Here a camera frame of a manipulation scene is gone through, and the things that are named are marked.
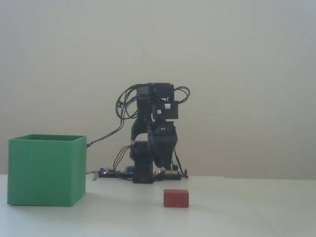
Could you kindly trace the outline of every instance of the table surface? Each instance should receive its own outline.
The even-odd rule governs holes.
[[[87,175],[73,207],[9,206],[0,175],[1,237],[316,237],[316,181],[193,176],[152,185]],[[189,208],[162,206],[188,189]]]

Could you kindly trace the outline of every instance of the red cube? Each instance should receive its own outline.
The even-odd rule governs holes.
[[[189,207],[189,191],[186,189],[164,189],[164,207]]]

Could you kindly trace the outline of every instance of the robotic arm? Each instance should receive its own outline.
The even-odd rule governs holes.
[[[129,96],[136,90],[136,96]],[[181,101],[174,100],[174,92],[180,90],[186,94]],[[175,153],[182,175],[187,177],[186,170],[183,172],[180,161],[175,152],[178,141],[176,128],[172,121],[167,119],[178,119],[178,105],[187,101],[190,90],[180,86],[174,88],[169,83],[136,84],[125,90],[117,100],[116,115],[120,118],[119,127],[113,132],[87,144],[87,148],[95,142],[106,139],[120,131],[126,119],[136,119],[131,131],[131,145],[121,149],[113,165],[112,173],[100,173],[99,177],[122,177],[131,178],[134,183],[152,183],[156,179],[181,179],[181,174],[160,174],[154,177],[153,163],[158,168],[171,169],[172,153]],[[137,110],[129,114],[127,107],[137,102]],[[147,141],[135,141],[139,134],[147,133]],[[116,167],[130,149],[130,158],[134,161],[134,172],[123,174],[116,172]]]
[[[131,132],[130,157],[134,161],[134,183],[152,183],[153,162],[158,168],[171,169],[178,137],[172,121],[178,119],[179,101],[174,101],[174,86],[149,83],[137,89],[138,117]],[[147,133],[148,141],[135,141]]]

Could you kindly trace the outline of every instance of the black wire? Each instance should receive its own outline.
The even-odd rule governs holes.
[[[116,171],[116,169],[117,169],[119,163],[121,162],[121,160],[123,159],[125,153],[126,153],[129,149],[130,149],[130,146],[125,146],[125,147],[123,147],[123,148],[119,151],[117,157],[115,158],[115,160],[114,160],[114,162],[113,162],[113,170],[114,170],[114,174],[115,174],[117,177],[119,177],[119,178],[121,178],[121,179],[128,180],[128,181],[132,181],[132,179],[123,177],[123,176],[120,175],[119,172]]]
[[[176,160],[177,160],[177,162],[178,162],[180,171],[181,171],[182,175],[184,175],[184,172],[183,172],[183,170],[182,170],[181,163],[180,163],[180,160],[179,160],[179,158],[178,158],[178,156],[177,156],[176,150],[174,150],[174,155],[176,156]]]
[[[115,129],[113,132],[110,132],[109,134],[93,141],[87,144],[87,148],[90,147],[93,143],[101,141],[103,139],[106,139],[110,136],[112,136],[113,134],[117,133],[118,131],[120,131],[123,126],[124,126],[124,121],[126,119],[135,119],[137,118],[138,115],[138,111],[136,110],[132,115],[130,115],[127,111],[127,107],[132,104],[134,101],[136,101],[137,97],[134,96],[133,98],[131,98],[130,100],[128,100],[130,94],[135,91],[137,88],[141,87],[141,86],[145,86],[145,84],[136,84],[133,86],[130,86],[128,89],[126,89],[118,98],[117,102],[116,102],[116,106],[115,106],[115,112],[116,115],[119,117],[120,119],[120,123],[119,123],[119,127],[117,129]]]
[[[176,91],[176,90],[180,90],[180,91],[184,92],[185,95],[186,95],[186,97],[183,100],[179,101],[179,104],[182,104],[182,103],[186,102],[188,100],[189,96],[190,96],[189,88],[187,88],[186,86],[180,86],[180,87],[177,87],[177,88],[174,89],[174,91]]]
[[[118,167],[119,163],[121,162],[122,158],[124,157],[126,151],[129,149],[130,149],[130,146],[125,146],[119,151],[117,157],[115,158],[115,160],[113,162],[114,171],[116,171],[116,168]]]

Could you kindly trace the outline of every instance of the green open box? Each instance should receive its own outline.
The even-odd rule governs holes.
[[[42,134],[10,139],[7,203],[74,205],[85,193],[86,140]]]

